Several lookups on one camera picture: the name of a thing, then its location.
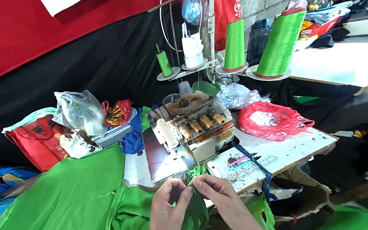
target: white plastic bag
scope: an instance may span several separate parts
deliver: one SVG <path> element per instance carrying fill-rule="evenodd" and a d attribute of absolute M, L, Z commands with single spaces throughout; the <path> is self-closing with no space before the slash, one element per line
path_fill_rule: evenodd
<path fill-rule="evenodd" d="M 217 93 L 217 102 L 230 109 L 243 109 L 262 99 L 258 90 L 250 91 L 247 87 L 237 83 L 221 85 Z"/>
<path fill-rule="evenodd" d="M 95 153 L 102 150 L 103 147 L 93 146 L 88 144 L 83 137 L 81 137 L 78 132 L 80 129 L 72 130 L 69 135 L 61 135 L 59 138 L 60 146 L 69 154 L 71 158 L 80 159 L 89 154 Z"/>
<path fill-rule="evenodd" d="M 184 61 L 188 68 L 193 68 L 203 63 L 202 49 L 204 45 L 201 43 L 200 33 L 188 35 L 187 24 L 181 25 Z"/>
<path fill-rule="evenodd" d="M 107 132 L 105 114 L 99 101 L 87 90 L 54 92 L 58 100 L 53 121 L 70 129 L 81 129 L 88 136 L 103 137 Z"/>

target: metal rod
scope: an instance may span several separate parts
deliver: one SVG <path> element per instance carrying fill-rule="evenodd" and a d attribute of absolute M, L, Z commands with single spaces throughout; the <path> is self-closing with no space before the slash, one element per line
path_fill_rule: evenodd
<path fill-rule="evenodd" d="M 153 7 L 153 8 L 151 8 L 148 12 L 150 13 L 151 11 L 154 11 L 154 10 L 156 10 L 156 9 L 164 6 L 164 5 L 167 5 L 168 3 L 171 3 L 172 1 L 174 1 L 174 0 L 167 0 L 164 3 L 161 3 L 160 5 L 157 5 L 157 6 Z"/>
<path fill-rule="evenodd" d="M 175 40 L 174 22 L 173 22 L 173 11 L 171 10 L 171 3 L 170 3 L 170 20 L 171 20 L 172 36 L 174 38 L 175 52 L 177 54 L 178 66 L 180 67 L 181 65 L 180 65 L 180 58 L 178 57 L 177 41 Z"/>

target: red cloth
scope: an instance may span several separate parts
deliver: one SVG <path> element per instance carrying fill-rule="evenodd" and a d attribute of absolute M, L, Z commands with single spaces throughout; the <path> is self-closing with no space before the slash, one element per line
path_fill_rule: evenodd
<path fill-rule="evenodd" d="M 215 14 L 215 51 L 225 49 L 227 24 L 242 19 L 240 0 L 214 0 Z"/>
<path fill-rule="evenodd" d="M 0 0 L 0 76 L 159 3 L 159 0 L 81 0 L 51 17 L 40 0 Z"/>

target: red plastic bag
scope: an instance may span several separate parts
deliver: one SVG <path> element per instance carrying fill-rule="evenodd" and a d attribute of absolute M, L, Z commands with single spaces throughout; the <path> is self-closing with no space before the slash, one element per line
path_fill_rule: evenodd
<path fill-rule="evenodd" d="M 109 102 L 102 102 L 102 109 L 105 112 L 104 123 L 110 127 L 118 127 L 130 122 L 133 102 L 130 99 L 118 101 L 113 107 L 109 107 Z"/>
<path fill-rule="evenodd" d="M 256 111 L 276 113 L 280 120 L 275 126 L 257 125 L 251 120 Z M 306 132 L 314 121 L 302 117 L 296 110 L 268 102 L 254 102 L 239 111 L 238 128 L 249 135 L 273 141 L 284 141 L 288 135 Z"/>
<path fill-rule="evenodd" d="M 63 134 L 62 125 L 52 121 L 52 117 L 46 115 L 35 122 L 5 133 L 5 136 L 42 172 L 48 171 L 69 156 L 59 143 L 59 138 Z"/>

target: plastic bag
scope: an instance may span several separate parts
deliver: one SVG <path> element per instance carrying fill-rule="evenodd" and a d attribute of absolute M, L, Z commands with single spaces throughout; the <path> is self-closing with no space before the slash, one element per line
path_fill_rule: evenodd
<path fill-rule="evenodd" d="M 237 83 L 222 85 L 217 93 L 217 102 L 230 109 L 242 109 L 262 99 L 258 90 L 250 91 L 247 87 Z"/>
<path fill-rule="evenodd" d="M 253 113 L 269 112 L 275 113 L 278 124 L 257 125 L 252 121 Z M 296 110 L 268 102 L 254 102 L 239 111 L 238 128 L 249 135 L 272 141 L 284 141 L 288 135 L 296 135 L 306 132 L 312 127 L 314 121 L 302 117 Z"/>
<path fill-rule="evenodd" d="M 105 125 L 118 127 L 130 122 L 133 102 L 130 99 L 118 101 L 113 107 L 109 106 L 108 101 L 102 102 L 102 109 L 105 113 Z"/>
<path fill-rule="evenodd" d="M 181 15 L 184 20 L 191 25 L 198 25 L 201 16 L 201 1 L 200 0 L 184 0 L 181 7 Z"/>
<path fill-rule="evenodd" d="M 60 146 L 62 146 L 71 158 L 80 159 L 103 149 L 103 147 L 99 145 L 94 146 L 89 144 L 79 135 L 79 130 L 80 129 L 71 130 L 68 134 L 64 134 L 59 138 Z"/>
<path fill-rule="evenodd" d="M 81 129 L 88 136 L 103 137 L 107 132 L 105 114 L 99 101 L 87 90 L 54 92 L 58 105 L 53 121 L 70 129 Z"/>

